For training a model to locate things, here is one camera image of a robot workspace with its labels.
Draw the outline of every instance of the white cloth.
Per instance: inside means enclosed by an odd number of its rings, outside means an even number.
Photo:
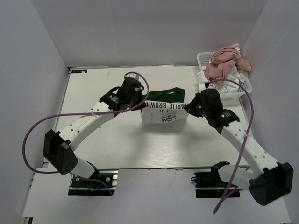
[[[209,82],[209,80],[205,77],[204,72],[200,71],[197,73],[198,79],[199,79],[199,92],[206,89],[205,83]],[[237,70],[236,66],[234,65],[231,69],[231,71],[228,73],[226,79],[230,79],[232,81],[235,81],[236,83],[240,83],[245,81],[245,76],[247,75],[247,72],[243,70]],[[219,93],[226,93],[226,92],[238,92],[239,86],[229,82],[229,81],[223,81],[223,82],[215,82],[213,84],[210,84],[208,88],[215,88],[218,90]]]
[[[161,124],[169,123],[188,117],[184,110],[184,103],[166,103],[157,101],[145,101],[146,107],[143,108],[141,118],[142,124]]]

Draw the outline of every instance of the tabletop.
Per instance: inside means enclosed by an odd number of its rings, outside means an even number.
[[[184,103],[198,91],[199,70],[195,66],[91,68],[86,73],[70,73],[61,113],[88,112],[101,96],[120,86],[130,71],[142,74],[150,91],[185,89]],[[222,103],[246,125],[239,99]],[[76,119],[60,118],[56,131]],[[235,164],[238,157],[238,151],[204,118],[189,115],[171,123],[142,125],[140,111],[120,114],[105,123],[79,145],[75,154],[99,169],[209,167],[219,161]],[[240,165],[247,163],[242,159]]]

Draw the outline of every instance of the white table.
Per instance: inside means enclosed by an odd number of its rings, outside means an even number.
[[[126,72],[136,71],[151,91],[185,89],[185,103],[198,91],[197,67],[139,67],[88,69],[70,74],[61,113],[87,112]],[[238,99],[223,101],[246,124]],[[57,130],[77,117],[60,118]],[[168,124],[142,125],[139,111],[119,115],[87,137],[75,154],[101,169],[209,167],[219,161],[235,163],[238,151],[206,119],[191,115]]]
[[[85,74],[71,74],[62,113],[90,110],[99,97],[122,83],[128,71],[144,75],[153,91],[185,89],[185,102],[193,99],[198,88],[196,67],[89,69]],[[233,110],[246,123],[238,100],[224,102],[224,107]],[[79,146],[76,155],[105,169],[206,167],[221,160],[236,161],[237,150],[204,118],[189,116],[186,122],[142,126],[138,113],[121,114],[103,125]],[[58,130],[75,119],[60,119]],[[49,165],[39,170],[55,169]],[[263,207],[249,192],[241,192],[240,198],[229,198],[212,215],[219,199],[196,198],[195,186],[190,182],[192,176],[192,169],[121,169],[113,196],[68,196],[70,175],[35,174],[23,217],[33,217],[33,224],[279,224],[290,221],[282,198]]]

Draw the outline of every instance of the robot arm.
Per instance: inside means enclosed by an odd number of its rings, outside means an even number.
[[[220,95],[215,89],[206,89],[197,93],[185,110],[193,116],[205,117],[211,127],[226,138],[238,151],[245,136],[245,128],[231,110],[223,109]],[[281,164],[269,155],[252,136],[248,136],[243,157],[252,172],[237,170],[233,184],[248,190],[261,205],[290,193],[293,168],[289,163]],[[228,182],[234,166],[221,161],[211,167],[211,175],[216,182]]]
[[[111,89],[102,96],[91,111],[90,116],[84,116],[58,132],[49,130],[45,135],[43,155],[61,173],[71,173],[84,178],[93,179],[99,171],[91,163],[78,158],[74,151],[78,145],[97,128],[113,118],[118,113],[97,114],[132,108],[142,102],[141,83],[131,77],[126,77],[121,87]]]

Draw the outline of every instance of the pink cloth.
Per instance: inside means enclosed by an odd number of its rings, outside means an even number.
[[[250,72],[252,70],[249,61],[241,58],[238,50],[231,47],[223,47],[213,54],[211,58],[213,64],[208,64],[204,70],[205,77],[210,80],[225,78],[232,67]]]

